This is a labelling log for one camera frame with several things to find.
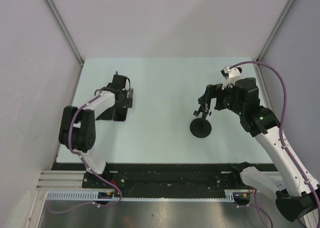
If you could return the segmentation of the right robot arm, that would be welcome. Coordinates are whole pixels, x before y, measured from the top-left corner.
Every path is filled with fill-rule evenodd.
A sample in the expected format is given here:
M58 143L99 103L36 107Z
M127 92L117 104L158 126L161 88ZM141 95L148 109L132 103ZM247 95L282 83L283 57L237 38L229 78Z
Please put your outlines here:
M199 97L202 113L200 124L209 124L206 116L210 113L211 100L215 99L215 110L228 109L239 116L240 124L267 152L282 180L275 180L260 172L252 164L243 162L232 168L231 184L235 188L251 186L275 201L281 215L288 221L312 212L320 199L320 183L312 178L307 169L298 163L284 134L280 132L280 122L274 112L262 106L259 88L255 78L244 78L223 87L222 84L207 85Z

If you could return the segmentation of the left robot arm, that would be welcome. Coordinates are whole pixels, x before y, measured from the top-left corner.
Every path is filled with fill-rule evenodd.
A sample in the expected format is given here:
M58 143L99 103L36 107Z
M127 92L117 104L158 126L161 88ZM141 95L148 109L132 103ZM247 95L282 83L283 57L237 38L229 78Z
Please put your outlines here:
M134 90L128 77L115 73L105 87L95 90L94 97L83 105L63 109L58 140L72 154L77 155L93 182L101 188L109 185L111 176L106 172L107 162L95 151L96 122L124 122L128 109L133 107Z

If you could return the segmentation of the white smartphone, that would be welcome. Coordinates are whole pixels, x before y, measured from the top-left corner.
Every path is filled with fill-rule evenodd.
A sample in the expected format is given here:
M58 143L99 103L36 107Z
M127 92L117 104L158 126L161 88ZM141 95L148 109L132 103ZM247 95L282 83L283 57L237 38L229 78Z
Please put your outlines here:
M110 107L103 111L97 118L96 120L113 120L114 117L114 107Z

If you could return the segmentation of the purple smartphone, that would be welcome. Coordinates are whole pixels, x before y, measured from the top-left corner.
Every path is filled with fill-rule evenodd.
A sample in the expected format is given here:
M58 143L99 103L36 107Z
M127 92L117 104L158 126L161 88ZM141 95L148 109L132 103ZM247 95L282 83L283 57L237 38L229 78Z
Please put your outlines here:
M128 108L115 108L112 120L115 122L125 122L128 114Z

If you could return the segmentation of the black phone stand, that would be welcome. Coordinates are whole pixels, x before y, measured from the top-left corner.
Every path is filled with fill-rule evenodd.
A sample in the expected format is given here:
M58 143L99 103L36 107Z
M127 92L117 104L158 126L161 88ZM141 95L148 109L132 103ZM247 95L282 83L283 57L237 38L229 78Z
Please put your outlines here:
M209 110L200 105L199 109L193 113L196 118L189 125L190 132L197 138L206 138L212 131L212 126L207 120Z

